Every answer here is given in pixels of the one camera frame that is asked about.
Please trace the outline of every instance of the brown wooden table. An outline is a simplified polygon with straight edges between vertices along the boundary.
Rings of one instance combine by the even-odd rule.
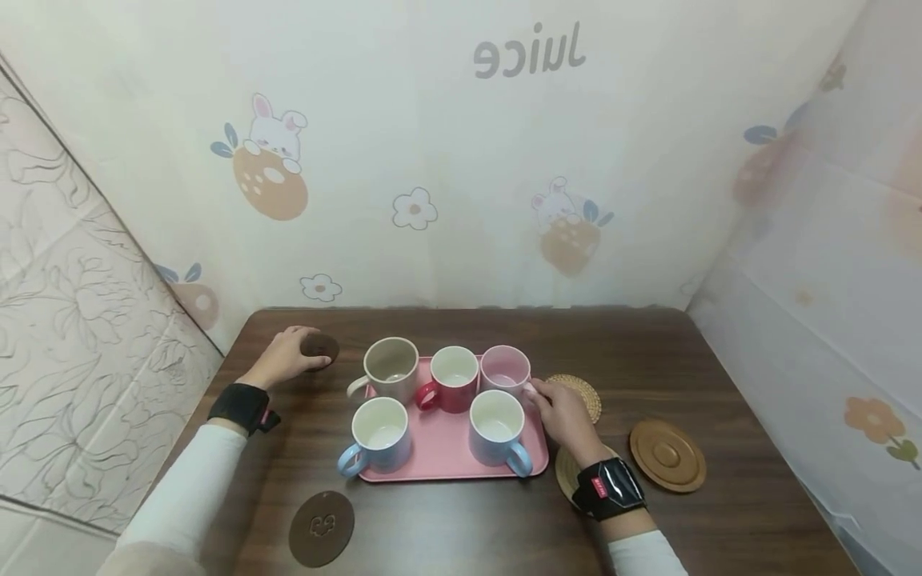
[[[602,399],[602,440],[628,459],[628,433],[644,417],[686,430],[707,459],[703,487],[680,496],[642,482],[650,511],[690,574],[857,574],[698,330],[674,310],[257,312],[170,462],[220,390],[292,324],[321,328],[342,351],[329,369],[303,375],[274,394],[284,421],[271,434],[254,436],[244,452],[203,555],[210,573],[611,573],[596,527],[560,493],[553,463],[527,481],[372,485],[337,474],[337,457],[352,442],[355,408],[346,400],[346,386],[361,376],[371,343],[401,335],[424,356],[451,344],[475,353],[509,344],[529,356],[535,376],[564,372],[584,378]],[[342,556],[311,570],[291,555],[288,530],[295,511],[322,490],[349,497],[356,527]]]

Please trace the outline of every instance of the coaster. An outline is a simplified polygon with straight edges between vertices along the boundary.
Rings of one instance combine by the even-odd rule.
[[[648,478],[673,492],[694,492],[707,476],[698,445],[662,420],[644,420],[631,430],[631,454]]]
[[[598,422],[599,417],[602,416],[602,400],[598,397],[596,389],[589,385],[589,382],[570,374],[554,374],[549,376],[547,382],[559,382],[568,388],[573,388],[579,395],[583,396],[583,402],[585,402],[586,409],[589,410],[592,423]]]
[[[330,357],[330,363],[326,366],[307,370],[309,372],[318,372],[333,366],[333,362],[337,361],[337,356],[339,356],[339,343],[333,336],[326,335],[322,332],[314,332],[309,334],[304,338],[304,341],[301,342],[301,353],[304,356]]]
[[[307,568],[335,560],[355,527],[352,503],[339,492],[314,494],[294,515],[289,530],[291,554]]]
[[[611,452],[612,458],[617,456],[615,451],[611,450],[608,446],[606,446],[605,449]],[[579,476],[582,470],[579,464],[576,463],[576,460],[574,460],[573,455],[570,454],[566,448],[561,447],[557,451],[557,460],[554,461],[554,472],[557,474],[557,485],[561,487],[563,496],[566,496],[567,500],[573,504],[572,496],[579,486],[576,483],[576,477]]]

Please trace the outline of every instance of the hand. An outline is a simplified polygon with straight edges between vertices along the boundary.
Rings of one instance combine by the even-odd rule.
[[[289,326],[284,332],[279,332],[259,360],[237,382],[269,390],[305,370],[326,366],[330,358],[307,357],[301,353],[301,342],[315,332],[320,331],[307,326]]]
[[[538,394],[526,391],[526,395],[538,407],[544,430],[570,451],[580,468],[611,458],[611,453],[596,434],[583,398],[575,390],[558,382],[543,382],[537,378],[533,378],[531,383]]]

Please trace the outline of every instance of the wallpaper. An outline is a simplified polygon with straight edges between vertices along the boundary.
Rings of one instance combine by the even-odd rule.
[[[0,495],[119,531],[220,355],[2,76],[0,193]]]
[[[684,308],[863,5],[14,0],[0,51],[227,350],[266,306]]]
[[[691,305],[875,575],[922,555],[919,22],[918,4],[869,4]]]

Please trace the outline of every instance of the red label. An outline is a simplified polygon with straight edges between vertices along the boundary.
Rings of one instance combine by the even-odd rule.
[[[598,476],[592,479],[592,485],[596,487],[596,493],[600,498],[607,498],[609,496],[608,491],[605,490],[605,485],[602,484],[602,479]]]

